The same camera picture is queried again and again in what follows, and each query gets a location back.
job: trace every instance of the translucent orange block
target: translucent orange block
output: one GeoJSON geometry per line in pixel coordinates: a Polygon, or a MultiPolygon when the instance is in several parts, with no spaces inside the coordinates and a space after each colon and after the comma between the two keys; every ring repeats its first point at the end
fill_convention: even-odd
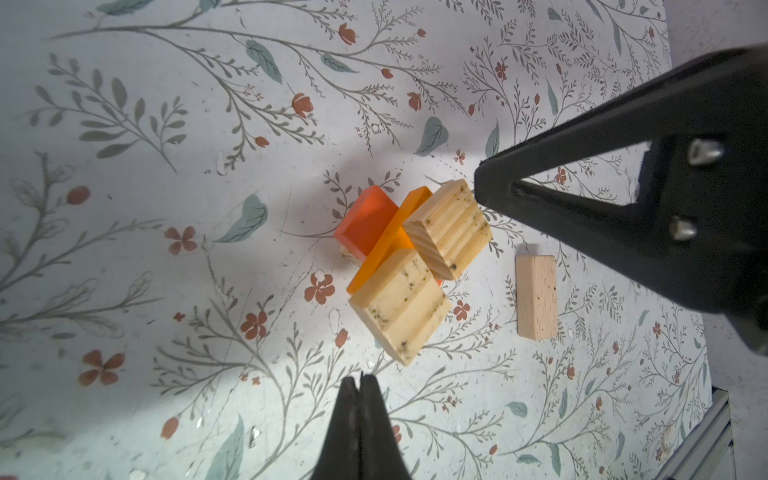
{"type": "Polygon", "coordinates": [[[374,272],[389,258],[392,253],[399,248],[413,248],[413,243],[408,238],[406,231],[402,229],[402,223],[416,211],[417,208],[432,196],[432,192],[427,187],[417,188],[409,193],[397,213],[389,221],[386,229],[382,233],[379,241],[368,254],[366,261],[362,263],[357,275],[346,288],[346,291],[355,293],[360,287],[368,281],[374,272]]]}
{"type": "Polygon", "coordinates": [[[362,262],[397,210],[395,202],[378,185],[368,187],[357,197],[333,237],[362,262]]]}

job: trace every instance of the floral pattern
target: floral pattern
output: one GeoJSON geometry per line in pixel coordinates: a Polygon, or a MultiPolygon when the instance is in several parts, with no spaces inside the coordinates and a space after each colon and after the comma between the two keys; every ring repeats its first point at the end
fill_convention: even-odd
{"type": "MultiPolygon", "coordinates": [[[[361,372],[414,479],[653,478],[701,420],[700,316],[555,239],[483,208],[494,240],[405,372],[333,239],[365,188],[471,180],[667,70],[656,3],[49,3],[0,29],[0,478],[306,479],[361,372]],[[558,265],[537,343],[531,252],[558,265]]],[[[625,203],[642,150],[529,180],[625,203]]]]}

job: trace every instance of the wooden block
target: wooden block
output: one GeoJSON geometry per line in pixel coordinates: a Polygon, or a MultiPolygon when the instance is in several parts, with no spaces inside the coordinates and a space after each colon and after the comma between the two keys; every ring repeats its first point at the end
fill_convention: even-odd
{"type": "Polygon", "coordinates": [[[493,239],[466,180],[440,187],[403,224],[435,277],[456,280],[493,239]]]}
{"type": "Polygon", "coordinates": [[[518,297],[518,335],[531,340],[558,333],[557,267],[551,255],[515,258],[518,297]]]}
{"type": "Polygon", "coordinates": [[[376,272],[384,260],[389,258],[392,253],[399,248],[413,248],[413,243],[408,238],[406,231],[402,229],[402,223],[411,216],[411,214],[432,196],[432,192],[427,187],[417,188],[408,194],[406,199],[400,205],[397,213],[389,221],[389,225],[384,229],[384,233],[379,237],[379,241],[373,247],[373,250],[362,263],[360,270],[357,271],[355,278],[352,279],[346,291],[355,293],[368,279],[376,272]]]}
{"type": "Polygon", "coordinates": [[[349,304],[384,350],[406,366],[452,307],[414,249],[390,255],[349,304]]]}
{"type": "Polygon", "coordinates": [[[368,187],[357,197],[333,237],[362,262],[396,213],[397,205],[384,190],[378,185],[368,187]]]}

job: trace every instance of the metal screw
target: metal screw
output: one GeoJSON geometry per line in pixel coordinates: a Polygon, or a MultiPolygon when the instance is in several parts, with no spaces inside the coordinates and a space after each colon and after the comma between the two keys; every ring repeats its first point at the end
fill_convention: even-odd
{"type": "Polygon", "coordinates": [[[702,140],[695,138],[688,146],[688,164],[691,167],[702,167],[718,161],[725,152],[725,147],[717,140],[702,140]]]}
{"type": "Polygon", "coordinates": [[[670,235],[677,242],[687,242],[696,236],[696,224],[690,220],[684,220],[677,215],[670,222],[670,235]]]}

